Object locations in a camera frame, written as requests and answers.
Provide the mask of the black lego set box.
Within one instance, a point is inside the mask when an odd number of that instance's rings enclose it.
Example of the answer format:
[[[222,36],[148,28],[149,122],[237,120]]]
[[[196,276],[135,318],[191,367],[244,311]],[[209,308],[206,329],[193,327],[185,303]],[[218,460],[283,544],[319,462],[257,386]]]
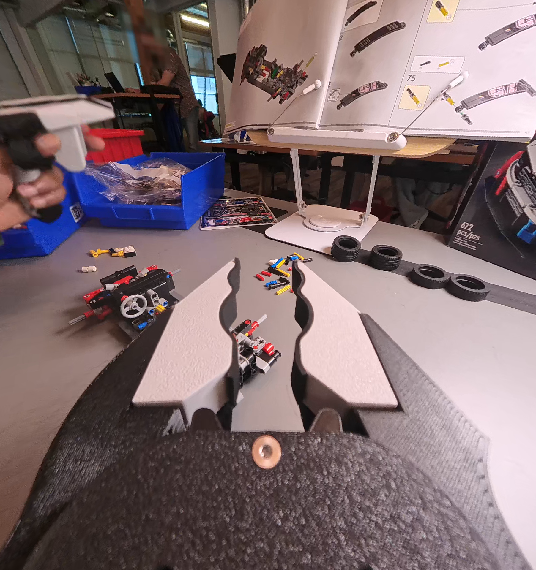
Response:
[[[450,228],[451,248],[536,280],[536,131],[484,147]]]

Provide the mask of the pile of small lego pins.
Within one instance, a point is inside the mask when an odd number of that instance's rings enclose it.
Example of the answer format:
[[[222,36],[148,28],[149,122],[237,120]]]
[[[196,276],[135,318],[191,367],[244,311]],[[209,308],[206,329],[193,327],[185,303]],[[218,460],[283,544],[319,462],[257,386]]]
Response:
[[[293,252],[286,256],[269,260],[267,266],[255,275],[255,279],[268,290],[275,292],[277,296],[284,293],[293,293],[293,263],[310,263],[313,257]]]

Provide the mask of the red plastic bin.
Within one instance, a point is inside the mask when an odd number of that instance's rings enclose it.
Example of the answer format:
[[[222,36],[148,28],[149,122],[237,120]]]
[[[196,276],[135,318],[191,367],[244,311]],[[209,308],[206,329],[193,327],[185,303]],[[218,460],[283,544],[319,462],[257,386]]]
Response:
[[[103,151],[90,151],[86,155],[86,161],[95,164],[118,162],[143,154],[141,138],[143,130],[134,129],[91,129],[90,134],[104,140]]]

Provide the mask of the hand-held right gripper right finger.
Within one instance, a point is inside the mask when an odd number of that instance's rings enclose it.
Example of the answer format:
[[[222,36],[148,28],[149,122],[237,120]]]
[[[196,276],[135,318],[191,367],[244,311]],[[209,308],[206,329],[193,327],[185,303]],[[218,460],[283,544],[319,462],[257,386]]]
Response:
[[[305,429],[331,409],[350,422],[355,410],[395,410],[399,401],[359,310],[306,264],[294,261],[291,387]]]

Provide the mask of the white book stand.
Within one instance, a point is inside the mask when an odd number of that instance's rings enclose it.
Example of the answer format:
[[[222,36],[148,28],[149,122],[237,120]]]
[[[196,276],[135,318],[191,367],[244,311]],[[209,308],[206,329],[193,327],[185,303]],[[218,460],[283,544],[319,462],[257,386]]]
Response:
[[[336,237],[362,241],[378,222],[371,214],[373,193],[383,156],[418,159],[437,154],[454,143],[449,138],[408,137],[389,130],[330,131],[270,126],[265,133],[271,146],[290,149],[298,210],[265,231],[266,237],[314,252],[330,254]],[[329,205],[307,205],[302,195],[299,150],[348,151],[372,157],[370,191],[364,213]]]

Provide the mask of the lego car chassis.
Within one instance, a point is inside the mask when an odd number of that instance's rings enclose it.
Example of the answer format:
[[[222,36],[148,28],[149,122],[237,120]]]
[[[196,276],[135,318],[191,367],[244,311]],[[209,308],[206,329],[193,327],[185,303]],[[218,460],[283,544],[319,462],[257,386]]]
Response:
[[[138,271],[135,266],[118,270],[100,280],[100,287],[83,296],[87,310],[68,322],[75,325],[89,319],[103,321],[115,315],[128,333],[147,329],[160,315],[179,303],[172,295],[173,273],[157,266]],[[246,319],[230,330],[238,347],[239,386],[242,388],[258,374],[267,374],[281,357],[272,343],[255,335],[266,315]]]

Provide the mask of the clear bags of lego parts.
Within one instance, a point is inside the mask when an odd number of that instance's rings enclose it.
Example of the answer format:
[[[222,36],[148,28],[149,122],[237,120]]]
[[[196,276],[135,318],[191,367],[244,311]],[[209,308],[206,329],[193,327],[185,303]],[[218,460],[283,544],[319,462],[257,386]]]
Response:
[[[181,178],[191,168],[169,158],[150,159],[138,165],[108,162],[86,166],[85,175],[103,186],[109,200],[130,205],[180,205]]]

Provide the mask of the lego instruction booklet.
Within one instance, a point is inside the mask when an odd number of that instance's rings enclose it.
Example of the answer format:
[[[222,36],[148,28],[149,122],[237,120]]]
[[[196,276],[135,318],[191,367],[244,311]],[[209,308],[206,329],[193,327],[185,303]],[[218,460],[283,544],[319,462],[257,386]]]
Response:
[[[257,1],[225,132],[527,141],[536,1]]]

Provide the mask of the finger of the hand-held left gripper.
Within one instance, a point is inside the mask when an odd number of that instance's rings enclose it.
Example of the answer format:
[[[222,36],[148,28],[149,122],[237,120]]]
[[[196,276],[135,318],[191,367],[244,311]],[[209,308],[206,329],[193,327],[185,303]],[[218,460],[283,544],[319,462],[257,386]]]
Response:
[[[78,173],[86,167],[86,142],[83,125],[112,120],[115,112],[111,103],[85,95],[29,97],[0,102],[0,115],[34,112],[46,133],[60,141],[55,160],[67,171]]]

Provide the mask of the blue plastic bin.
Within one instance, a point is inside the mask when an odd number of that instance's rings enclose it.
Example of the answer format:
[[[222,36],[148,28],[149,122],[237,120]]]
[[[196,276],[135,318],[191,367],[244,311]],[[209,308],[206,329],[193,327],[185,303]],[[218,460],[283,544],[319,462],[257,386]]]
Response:
[[[84,213],[103,226],[136,229],[187,230],[224,193],[223,153],[151,153],[119,161],[138,165],[150,159],[169,158],[192,169],[181,178],[180,205],[130,205],[109,200],[103,186],[83,172],[73,173],[73,184]]]
[[[64,173],[66,197],[61,216],[51,224],[31,219],[25,228],[2,233],[0,260],[41,257],[51,254],[85,223],[86,217],[73,184],[73,173],[60,167]]]

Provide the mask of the black lego tire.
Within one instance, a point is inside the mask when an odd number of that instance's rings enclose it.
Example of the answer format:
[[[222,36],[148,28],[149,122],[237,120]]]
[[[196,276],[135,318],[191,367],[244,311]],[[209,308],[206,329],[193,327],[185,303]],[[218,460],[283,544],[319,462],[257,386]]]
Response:
[[[331,245],[331,256],[339,262],[352,262],[361,251],[361,242],[349,235],[337,236]]]
[[[490,293],[489,285],[485,281],[467,274],[451,275],[446,290],[450,295],[469,302],[485,300]]]
[[[410,280],[424,289],[444,289],[450,277],[450,273],[433,265],[415,265],[410,274]]]
[[[368,264],[377,270],[392,272],[399,267],[402,257],[402,251],[395,246],[376,245],[370,251]]]

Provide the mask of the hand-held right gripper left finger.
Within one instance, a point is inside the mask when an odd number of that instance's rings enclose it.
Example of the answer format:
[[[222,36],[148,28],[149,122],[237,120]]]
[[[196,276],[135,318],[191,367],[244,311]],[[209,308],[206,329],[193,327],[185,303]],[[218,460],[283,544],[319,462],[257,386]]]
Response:
[[[239,400],[237,318],[241,264],[229,261],[173,308],[132,398],[134,406],[172,406],[186,422],[201,408]]]

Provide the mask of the colourful sticker sheet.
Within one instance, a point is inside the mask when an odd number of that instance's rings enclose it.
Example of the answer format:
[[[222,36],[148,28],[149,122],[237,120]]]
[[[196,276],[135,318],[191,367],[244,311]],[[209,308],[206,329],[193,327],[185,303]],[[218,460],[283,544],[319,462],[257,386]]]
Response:
[[[273,225],[277,222],[276,216],[262,197],[222,197],[202,215],[200,230]]]

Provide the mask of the person's left hand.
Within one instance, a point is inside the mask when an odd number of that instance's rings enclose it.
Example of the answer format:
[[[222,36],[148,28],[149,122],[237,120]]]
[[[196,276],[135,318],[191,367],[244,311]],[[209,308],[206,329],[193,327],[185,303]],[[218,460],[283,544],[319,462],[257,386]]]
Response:
[[[0,147],[0,232],[29,219],[26,211],[10,195],[14,191],[11,159],[6,150]],[[64,174],[57,167],[43,172],[35,181],[18,186],[18,193],[37,210],[61,203],[65,198]]]

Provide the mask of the brown wooden table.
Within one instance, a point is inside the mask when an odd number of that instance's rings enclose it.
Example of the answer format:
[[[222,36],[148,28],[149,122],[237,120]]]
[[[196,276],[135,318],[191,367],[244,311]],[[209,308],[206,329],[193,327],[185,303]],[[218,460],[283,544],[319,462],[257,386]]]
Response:
[[[200,141],[203,152],[225,153],[225,160],[230,166],[231,184],[241,190],[241,164],[254,164],[259,169],[259,180],[273,187],[273,175],[279,167],[291,163],[291,149],[281,144],[272,145],[268,141],[234,142],[223,139]],[[464,185],[473,173],[474,166],[482,146],[450,144],[435,153],[411,156],[405,153],[393,153],[379,158],[378,175],[409,178],[415,181],[441,182],[447,185]],[[309,201],[329,204],[330,181],[334,169],[344,173],[340,205],[346,208],[352,202],[351,191],[357,174],[371,174],[372,155],[364,151],[300,149],[300,167],[319,173],[319,182],[314,193],[308,194]]]

